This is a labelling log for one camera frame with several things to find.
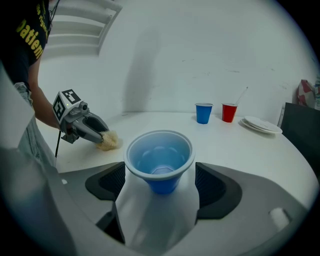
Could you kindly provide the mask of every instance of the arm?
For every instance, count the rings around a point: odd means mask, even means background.
[[[52,109],[52,105],[38,85],[39,66],[40,59],[29,68],[28,77],[35,117],[46,125],[59,129],[60,126]]]

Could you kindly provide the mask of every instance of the gray pants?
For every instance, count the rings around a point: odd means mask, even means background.
[[[30,98],[31,92],[27,89],[23,82],[17,82],[14,87],[20,93],[22,98],[31,106],[32,99]],[[45,139],[41,135],[36,123],[36,118],[33,117],[25,129],[18,149],[30,156],[33,156],[38,162],[43,165],[56,165],[56,158],[51,149],[47,145]]]

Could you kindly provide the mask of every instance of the black t-shirt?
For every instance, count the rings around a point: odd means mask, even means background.
[[[16,3],[15,13],[6,25],[1,59],[12,82],[24,82],[29,88],[29,67],[40,58],[48,41],[49,0],[12,2]]]

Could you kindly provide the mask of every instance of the blue cup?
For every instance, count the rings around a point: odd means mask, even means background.
[[[175,190],[195,159],[190,140],[172,130],[155,130],[134,139],[123,154],[126,167],[157,194]]]
[[[196,103],[196,121],[199,124],[207,124],[209,122],[210,113],[213,105],[211,103]]]

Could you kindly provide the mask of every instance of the person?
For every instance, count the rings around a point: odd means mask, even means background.
[[[52,105],[38,84],[41,56],[51,26],[49,0],[19,1],[15,5],[12,7],[14,18],[7,22],[2,34],[5,35],[1,40],[3,66],[14,87],[34,109],[35,117],[59,129]],[[41,135],[35,117],[24,131],[18,149],[44,165],[55,166],[56,158]]]

